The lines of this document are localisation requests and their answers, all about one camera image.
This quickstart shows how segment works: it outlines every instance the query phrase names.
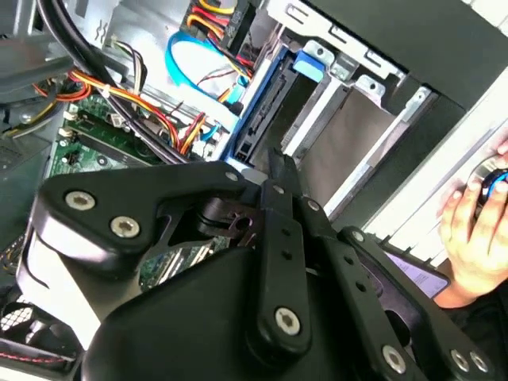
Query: silver metal chassis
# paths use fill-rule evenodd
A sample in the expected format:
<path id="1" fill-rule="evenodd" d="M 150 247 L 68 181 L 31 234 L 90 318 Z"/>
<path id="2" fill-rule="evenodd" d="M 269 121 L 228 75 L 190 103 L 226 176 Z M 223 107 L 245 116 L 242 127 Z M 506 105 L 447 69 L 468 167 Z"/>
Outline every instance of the silver metal chassis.
<path id="1" fill-rule="evenodd" d="M 450 194 L 463 187 L 476 166 L 496 154 L 508 138 L 506 108 L 508 68 L 475 107 L 364 226 L 380 238 L 439 265 L 446 252 L 437 227 L 438 211 Z"/>

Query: yellow wire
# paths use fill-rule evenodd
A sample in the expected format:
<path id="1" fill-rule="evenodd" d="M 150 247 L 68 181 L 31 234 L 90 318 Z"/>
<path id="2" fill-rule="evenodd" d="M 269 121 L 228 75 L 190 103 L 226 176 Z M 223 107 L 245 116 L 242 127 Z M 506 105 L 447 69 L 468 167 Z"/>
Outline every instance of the yellow wire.
<path id="1" fill-rule="evenodd" d="M 223 95 L 221 95 L 221 96 L 219 97 L 218 101 L 219 101 L 220 103 L 223 103 L 223 102 L 224 102 L 224 101 L 225 101 L 225 100 L 229 97 L 229 95 L 231 94 L 231 90 L 232 90 L 232 89 L 233 89 L 233 88 L 232 88 L 232 87 L 230 87 L 228 90 L 226 90 L 226 91 L 224 92 L 224 94 L 223 94 Z"/>
<path id="2" fill-rule="evenodd" d="M 56 104 L 56 101 L 51 102 L 44 110 L 42 110 L 35 117 L 30 119 L 30 124 L 35 123 L 36 121 L 40 120 L 55 104 Z"/>
<path id="3" fill-rule="evenodd" d="M 199 131 L 201 130 L 201 127 L 205 124 L 206 121 L 206 115 L 203 115 L 203 119 L 198 123 L 195 130 L 192 132 L 192 134 L 187 138 L 187 141 L 182 147 L 182 154 L 185 154 L 187 152 L 187 149 L 192 144 L 196 136 L 198 135 Z"/>
<path id="4" fill-rule="evenodd" d="M 51 102 L 48 107 L 46 107 L 44 110 L 42 110 L 40 113 L 38 113 L 32 120 L 30 120 L 29 124 L 36 123 L 39 121 L 49 110 L 56 104 L 56 101 Z M 16 135 L 19 131 L 22 131 L 23 129 L 12 129 L 10 130 L 5 136 L 11 137 L 13 135 Z"/>
<path id="5" fill-rule="evenodd" d="M 235 63 L 230 60 L 228 57 L 224 56 L 228 61 L 229 61 L 229 65 L 231 65 L 231 67 L 233 68 L 234 71 L 236 71 L 239 75 L 241 75 L 242 77 L 246 77 L 247 79 L 250 79 L 251 76 L 250 75 L 246 75 L 242 70 L 240 70 L 240 68 L 235 65 Z"/>
<path id="6" fill-rule="evenodd" d="M 212 25 L 210 24 L 207 20 L 205 20 L 204 18 L 202 17 L 199 17 L 195 14 L 191 14 L 188 18 L 187 18 L 187 26 L 191 26 L 192 25 L 192 21 L 197 21 L 199 22 L 200 24 L 204 25 L 205 27 L 207 27 L 209 30 L 211 30 L 212 32 L 215 33 L 215 35 L 219 38 L 223 38 L 224 37 L 224 33 L 215 25 Z"/>
<path id="7" fill-rule="evenodd" d="M 206 10 L 211 10 L 212 12 L 219 13 L 219 14 L 233 14 L 235 11 L 235 8 L 237 6 L 232 6 L 231 8 L 217 8 L 216 6 L 211 6 L 210 4 L 207 4 L 205 0 L 199 0 L 199 4 Z"/>

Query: metal bracket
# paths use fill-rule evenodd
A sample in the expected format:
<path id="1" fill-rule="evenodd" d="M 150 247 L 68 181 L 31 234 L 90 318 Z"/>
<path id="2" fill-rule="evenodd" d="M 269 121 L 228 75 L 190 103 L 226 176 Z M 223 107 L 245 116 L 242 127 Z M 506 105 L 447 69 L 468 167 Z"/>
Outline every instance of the metal bracket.
<path id="1" fill-rule="evenodd" d="M 335 60 L 335 55 L 330 50 L 314 40 L 307 41 L 302 50 L 309 56 L 323 63 L 326 67 L 330 67 Z"/>

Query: human hand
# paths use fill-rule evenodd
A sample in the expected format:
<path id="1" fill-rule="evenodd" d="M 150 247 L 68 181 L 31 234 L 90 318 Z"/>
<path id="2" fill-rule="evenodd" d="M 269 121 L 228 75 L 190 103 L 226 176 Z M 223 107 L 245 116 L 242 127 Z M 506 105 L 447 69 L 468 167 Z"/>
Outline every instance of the human hand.
<path id="1" fill-rule="evenodd" d="M 498 152 L 498 166 L 508 167 L 508 142 Z M 508 183 L 496 184 L 475 223 L 480 191 L 480 182 L 468 184 L 464 193 L 456 191 L 441 218 L 441 239 L 452 267 L 450 289 L 453 304 L 458 306 L 488 294 L 508 279 Z"/>

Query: finger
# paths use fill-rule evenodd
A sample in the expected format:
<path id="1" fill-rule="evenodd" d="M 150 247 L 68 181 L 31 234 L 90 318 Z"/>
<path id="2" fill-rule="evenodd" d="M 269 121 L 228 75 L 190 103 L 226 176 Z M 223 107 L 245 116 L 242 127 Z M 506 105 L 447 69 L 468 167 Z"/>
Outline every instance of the finger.
<path id="1" fill-rule="evenodd" d="M 498 157 L 495 160 L 495 166 L 499 169 L 507 169 L 508 168 L 508 153 Z"/>
<path id="2" fill-rule="evenodd" d="M 508 208 L 501 217 L 498 228 L 495 231 L 494 238 L 489 251 L 495 269 L 508 270 Z"/>
<path id="3" fill-rule="evenodd" d="M 498 148 L 499 155 L 504 155 L 506 153 L 508 153 L 508 140 L 501 144 Z"/>
<path id="4" fill-rule="evenodd" d="M 452 239 L 459 244 L 466 244 L 469 242 L 473 218 L 475 216 L 476 202 L 478 201 L 481 189 L 482 184 L 479 181 L 471 182 L 455 209 L 452 220 Z"/>
<path id="5" fill-rule="evenodd" d="M 507 194 L 508 183 L 498 182 L 492 195 L 485 203 L 471 234 L 471 253 L 475 253 L 477 256 L 488 254 L 495 230 L 505 211 Z"/>
<path id="6" fill-rule="evenodd" d="M 441 240 L 446 243 L 452 239 L 452 221 L 453 214 L 455 213 L 455 209 L 459 205 L 460 198 L 462 197 L 462 192 L 456 190 L 453 192 L 452 197 L 448 199 L 446 205 L 443 209 L 443 214 L 441 215 L 441 225 L 439 228 L 439 232 L 441 235 Z"/>

